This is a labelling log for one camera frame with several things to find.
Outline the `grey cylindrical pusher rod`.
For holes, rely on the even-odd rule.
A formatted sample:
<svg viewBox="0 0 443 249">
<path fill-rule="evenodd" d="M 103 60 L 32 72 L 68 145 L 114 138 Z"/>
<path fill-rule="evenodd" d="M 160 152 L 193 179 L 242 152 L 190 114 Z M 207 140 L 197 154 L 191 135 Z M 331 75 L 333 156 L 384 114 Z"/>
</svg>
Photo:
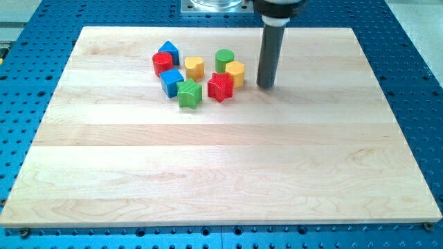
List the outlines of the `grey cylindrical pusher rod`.
<svg viewBox="0 0 443 249">
<path fill-rule="evenodd" d="M 284 29 L 285 26 L 264 25 L 256 81 L 261 89 L 274 86 Z"/>
</svg>

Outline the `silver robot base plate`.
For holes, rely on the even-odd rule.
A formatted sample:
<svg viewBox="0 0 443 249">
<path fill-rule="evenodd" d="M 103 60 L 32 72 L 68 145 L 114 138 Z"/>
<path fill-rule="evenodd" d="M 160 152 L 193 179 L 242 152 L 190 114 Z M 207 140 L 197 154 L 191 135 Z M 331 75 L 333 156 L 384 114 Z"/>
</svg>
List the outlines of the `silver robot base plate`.
<svg viewBox="0 0 443 249">
<path fill-rule="evenodd" d="M 247 0 L 181 0 L 181 13 L 252 13 L 253 3 Z"/>
</svg>

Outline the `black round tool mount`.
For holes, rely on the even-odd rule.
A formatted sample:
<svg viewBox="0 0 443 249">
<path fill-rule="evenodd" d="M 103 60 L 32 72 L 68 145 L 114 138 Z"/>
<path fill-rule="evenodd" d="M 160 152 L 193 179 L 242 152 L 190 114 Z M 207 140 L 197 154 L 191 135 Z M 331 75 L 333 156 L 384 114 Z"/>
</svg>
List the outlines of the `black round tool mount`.
<svg viewBox="0 0 443 249">
<path fill-rule="evenodd" d="M 253 9 L 267 26 L 283 27 L 305 11 L 308 0 L 253 0 Z"/>
</svg>

